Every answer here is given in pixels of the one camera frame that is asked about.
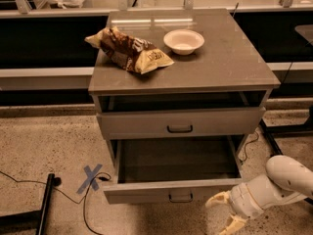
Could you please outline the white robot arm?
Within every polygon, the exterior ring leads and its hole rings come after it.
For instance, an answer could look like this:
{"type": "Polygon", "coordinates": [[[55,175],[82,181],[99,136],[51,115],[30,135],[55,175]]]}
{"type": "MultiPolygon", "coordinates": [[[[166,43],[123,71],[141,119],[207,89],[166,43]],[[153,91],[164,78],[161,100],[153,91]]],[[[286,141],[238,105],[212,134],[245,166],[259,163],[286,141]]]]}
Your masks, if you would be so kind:
{"type": "Polygon", "coordinates": [[[217,193],[206,201],[207,208],[230,207],[226,226],[219,235],[233,235],[250,219],[258,218],[273,206],[313,197],[313,172],[297,160],[277,155],[267,161],[265,169],[265,174],[217,193]]]}

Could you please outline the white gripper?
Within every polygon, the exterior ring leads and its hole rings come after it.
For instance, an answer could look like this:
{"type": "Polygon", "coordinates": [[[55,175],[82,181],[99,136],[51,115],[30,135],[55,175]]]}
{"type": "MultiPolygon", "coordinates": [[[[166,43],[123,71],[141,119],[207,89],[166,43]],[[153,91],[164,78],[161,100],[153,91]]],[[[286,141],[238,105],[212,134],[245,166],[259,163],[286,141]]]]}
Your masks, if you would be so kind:
{"type": "Polygon", "coordinates": [[[219,235],[233,235],[242,229],[248,219],[256,219],[264,213],[264,210],[254,201],[245,183],[232,188],[230,193],[223,191],[210,197],[205,206],[209,209],[217,205],[230,205],[235,214],[230,214],[226,226],[219,235]]]}

